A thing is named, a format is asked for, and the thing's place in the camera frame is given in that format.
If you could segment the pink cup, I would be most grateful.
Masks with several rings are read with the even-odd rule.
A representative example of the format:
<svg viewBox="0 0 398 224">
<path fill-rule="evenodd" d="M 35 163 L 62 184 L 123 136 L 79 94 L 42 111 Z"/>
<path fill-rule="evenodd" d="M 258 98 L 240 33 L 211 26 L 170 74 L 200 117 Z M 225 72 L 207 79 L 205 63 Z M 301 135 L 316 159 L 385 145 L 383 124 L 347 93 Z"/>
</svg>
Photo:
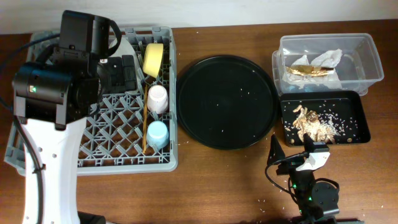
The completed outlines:
<svg viewBox="0 0 398 224">
<path fill-rule="evenodd" d="M 161 85 L 154 85 L 149 89 L 147 97 L 147 108 L 151 112 L 162 114 L 168 108 L 168 94 L 165 87 Z"/>
</svg>

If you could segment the white round plate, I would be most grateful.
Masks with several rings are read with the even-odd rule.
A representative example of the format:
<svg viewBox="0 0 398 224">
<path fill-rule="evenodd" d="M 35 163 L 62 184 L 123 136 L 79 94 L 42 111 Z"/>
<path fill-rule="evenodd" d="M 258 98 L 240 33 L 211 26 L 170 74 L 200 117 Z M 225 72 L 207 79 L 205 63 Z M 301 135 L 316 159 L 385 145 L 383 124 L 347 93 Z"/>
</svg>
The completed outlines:
<svg viewBox="0 0 398 224">
<path fill-rule="evenodd" d="M 124 93 L 138 89 L 135 58 L 132 45 L 122 37 L 118 49 L 104 65 L 108 71 L 106 93 Z"/>
</svg>

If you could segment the blue cup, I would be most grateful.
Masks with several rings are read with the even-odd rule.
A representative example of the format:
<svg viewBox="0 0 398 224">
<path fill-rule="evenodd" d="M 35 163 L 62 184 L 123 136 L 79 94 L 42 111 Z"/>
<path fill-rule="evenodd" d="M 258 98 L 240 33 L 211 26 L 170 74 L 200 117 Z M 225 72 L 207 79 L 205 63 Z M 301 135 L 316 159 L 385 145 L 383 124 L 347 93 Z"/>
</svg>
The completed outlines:
<svg viewBox="0 0 398 224">
<path fill-rule="evenodd" d="M 162 149 L 169 143 L 169 130 L 165 123 L 153 121 L 147 128 L 147 143 L 150 147 Z"/>
</svg>

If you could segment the gold coffee sachet wrapper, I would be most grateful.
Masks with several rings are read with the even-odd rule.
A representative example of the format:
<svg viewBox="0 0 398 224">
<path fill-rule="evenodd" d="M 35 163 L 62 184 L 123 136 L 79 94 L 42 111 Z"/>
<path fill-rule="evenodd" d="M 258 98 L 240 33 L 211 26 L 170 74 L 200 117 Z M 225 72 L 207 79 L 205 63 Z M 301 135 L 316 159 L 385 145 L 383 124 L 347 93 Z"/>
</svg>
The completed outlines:
<svg viewBox="0 0 398 224">
<path fill-rule="evenodd" d="M 303 77 L 324 77 L 334 72 L 334 68 L 313 65 L 292 65 L 285 68 L 288 73 Z"/>
</svg>

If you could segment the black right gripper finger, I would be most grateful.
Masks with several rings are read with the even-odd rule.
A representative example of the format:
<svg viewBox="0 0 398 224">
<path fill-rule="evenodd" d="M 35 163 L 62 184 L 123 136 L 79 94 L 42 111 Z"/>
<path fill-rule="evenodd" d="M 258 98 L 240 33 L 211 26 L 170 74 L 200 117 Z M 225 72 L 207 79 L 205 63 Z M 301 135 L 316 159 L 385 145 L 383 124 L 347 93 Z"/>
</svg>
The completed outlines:
<svg viewBox="0 0 398 224">
<path fill-rule="evenodd" d="M 304 145 L 305 151 L 314 151 L 315 150 L 314 141 L 307 133 L 305 133 L 303 135 L 303 145 Z"/>
<path fill-rule="evenodd" d="M 285 159 L 285 153 L 283 152 L 281 145 L 279 144 L 275 134 L 271 136 L 270 151 L 267 158 L 267 165 L 271 165 L 276 161 Z"/>
</svg>

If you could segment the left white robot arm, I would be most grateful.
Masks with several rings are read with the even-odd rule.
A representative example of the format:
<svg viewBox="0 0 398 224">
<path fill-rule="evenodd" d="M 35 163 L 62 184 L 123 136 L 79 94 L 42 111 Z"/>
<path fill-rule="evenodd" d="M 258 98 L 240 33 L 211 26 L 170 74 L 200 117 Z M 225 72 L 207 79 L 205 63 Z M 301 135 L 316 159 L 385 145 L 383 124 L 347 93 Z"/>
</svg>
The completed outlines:
<svg viewBox="0 0 398 224">
<path fill-rule="evenodd" d="M 23 223 L 106 223 L 104 216 L 77 210 L 77 160 L 85 126 L 85 118 L 64 131 L 36 119 L 14 123 L 25 147 Z"/>
</svg>

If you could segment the yellow bowl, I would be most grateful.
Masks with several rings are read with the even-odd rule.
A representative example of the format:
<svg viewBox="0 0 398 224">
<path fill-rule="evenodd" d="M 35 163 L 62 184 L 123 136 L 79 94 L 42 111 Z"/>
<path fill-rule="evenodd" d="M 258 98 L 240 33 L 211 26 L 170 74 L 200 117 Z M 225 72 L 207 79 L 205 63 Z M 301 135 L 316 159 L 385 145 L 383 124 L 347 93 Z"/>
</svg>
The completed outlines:
<svg viewBox="0 0 398 224">
<path fill-rule="evenodd" d="M 157 78 L 162 63 L 164 45 L 158 43 L 148 44 L 144 54 L 143 72 Z"/>
</svg>

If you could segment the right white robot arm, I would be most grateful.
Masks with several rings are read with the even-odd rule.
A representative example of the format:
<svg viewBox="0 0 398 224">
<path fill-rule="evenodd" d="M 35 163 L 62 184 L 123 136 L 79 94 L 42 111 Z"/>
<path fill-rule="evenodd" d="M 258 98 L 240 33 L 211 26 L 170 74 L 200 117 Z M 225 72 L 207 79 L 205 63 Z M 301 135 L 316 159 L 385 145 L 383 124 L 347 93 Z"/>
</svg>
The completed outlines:
<svg viewBox="0 0 398 224">
<path fill-rule="evenodd" d="M 305 134 L 304 151 L 286 156 L 275 135 L 271 136 L 270 151 L 265 168 L 268 181 L 280 191 L 290 195 L 298 206 L 300 216 L 292 219 L 293 223 L 362 223 L 362 220 L 339 220 L 338 207 L 340 185 L 334 180 L 316 178 L 314 172 L 326 164 L 330 148 L 324 142 L 315 142 Z M 287 175 L 287 187 L 277 184 L 268 170 L 277 166 L 277 175 Z"/>
</svg>

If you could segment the wooden chopstick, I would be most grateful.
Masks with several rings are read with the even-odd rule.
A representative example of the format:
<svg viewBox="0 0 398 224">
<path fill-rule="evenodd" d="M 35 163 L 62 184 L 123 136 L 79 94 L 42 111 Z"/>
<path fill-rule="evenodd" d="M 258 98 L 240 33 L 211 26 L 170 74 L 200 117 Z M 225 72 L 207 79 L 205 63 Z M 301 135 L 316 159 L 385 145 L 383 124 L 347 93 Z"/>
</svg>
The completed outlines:
<svg viewBox="0 0 398 224">
<path fill-rule="evenodd" d="M 144 121 L 143 121 L 143 138 L 142 138 L 142 153 L 146 153 L 146 135 L 147 135 L 147 96 L 148 96 L 148 85 L 145 85 L 144 93 Z"/>
</svg>

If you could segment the white tissue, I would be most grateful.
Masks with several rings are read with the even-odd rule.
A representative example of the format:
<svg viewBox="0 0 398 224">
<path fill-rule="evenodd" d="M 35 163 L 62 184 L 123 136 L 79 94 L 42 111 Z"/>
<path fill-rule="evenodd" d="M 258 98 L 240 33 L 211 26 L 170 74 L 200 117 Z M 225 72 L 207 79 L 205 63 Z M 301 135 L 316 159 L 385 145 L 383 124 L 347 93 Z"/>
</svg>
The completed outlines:
<svg viewBox="0 0 398 224">
<path fill-rule="evenodd" d="M 283 81 L 293 85 L 297 85 L 300 89 L 304 88 L 307 83 L 315 83 L 316 85 L 325 85 L 331 89 L 342 89 L 340 79 L 335 70 L 335 67 L 339 64 L 342 57 L 342 50 L 329 50 L 318 57 L 314 58 L 311 62 L 308 61 L 307 55 L 301 56 L 292 65 L 313 65 L 318 67 L 332 68 L 332 72 L 328 72 L 327 76 L 322 77 L 309 77 L 294 75 L 286 72 L 283 76 Z"/>
</svg>

